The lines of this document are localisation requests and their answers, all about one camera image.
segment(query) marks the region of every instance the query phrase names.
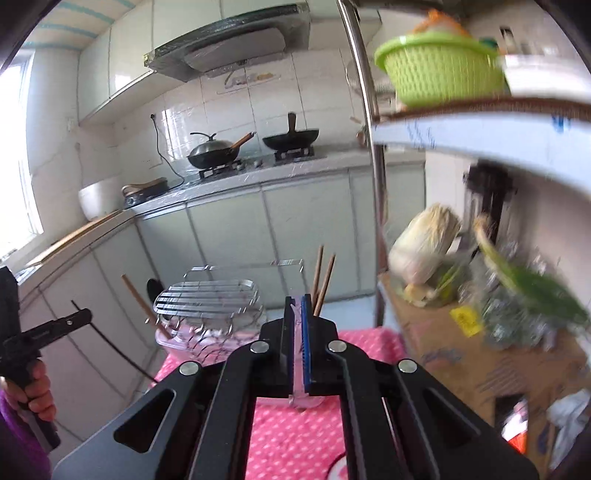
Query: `yellow label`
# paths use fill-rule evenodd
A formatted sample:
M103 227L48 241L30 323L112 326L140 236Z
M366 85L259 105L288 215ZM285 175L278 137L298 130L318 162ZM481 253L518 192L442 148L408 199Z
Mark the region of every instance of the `yellow label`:
M471 307L458 307L451 310L449 315L452 316L467 337L474 336L482 330L478 312Z

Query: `ceiling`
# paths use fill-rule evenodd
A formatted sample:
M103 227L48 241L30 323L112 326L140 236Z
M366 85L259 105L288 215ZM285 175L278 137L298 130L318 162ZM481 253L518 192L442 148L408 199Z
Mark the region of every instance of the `ceiling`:
M142 0L61 1L33 29L24 48L83 50Z

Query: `silver bolt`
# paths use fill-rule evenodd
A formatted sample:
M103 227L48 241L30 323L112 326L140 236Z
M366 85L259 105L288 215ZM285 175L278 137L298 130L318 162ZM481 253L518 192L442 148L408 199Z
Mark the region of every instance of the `silver bolt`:
M398 362L398 369L404 374L413 374L417 371L417 364L412 360L400 360Z
M199 372L199 364L197 362L185 362L178 369L183 375L189 376Z
M347 344L342 340L333 340L329 343L329 350L334 353L341 353L347 350Z
M265 353L269 350L269 344L267 342L263 342L262 340L257 340L253 344L251 344L251 352L252 353Z

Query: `triangular cutout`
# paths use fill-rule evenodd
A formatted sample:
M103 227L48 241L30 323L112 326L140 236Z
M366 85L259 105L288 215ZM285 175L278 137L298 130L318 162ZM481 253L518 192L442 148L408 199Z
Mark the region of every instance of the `triangular cutout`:
M425 390L423 396L447 447L461 447L480 435L478 429L450 405L439 392L429 388Z
M172 390L160 392L150 403L115 430L113 434L115 441L138 453L147 452L173 398L174 392Z

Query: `stove burner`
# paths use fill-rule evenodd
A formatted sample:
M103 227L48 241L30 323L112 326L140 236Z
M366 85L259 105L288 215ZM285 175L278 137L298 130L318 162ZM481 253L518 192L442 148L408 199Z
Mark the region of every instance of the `stove burner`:
M298 158L313 157L314 147L298 148L296 150L276 151L275 161L294 160Z
M211 168L204 168L203 170L199 170L199 178L202 180L208 179L209 177L214 177L216 175L221 175L223 173L227 173L233 170L243 170L244 164L240 158L226 163L224 165L219 165L217 167Z

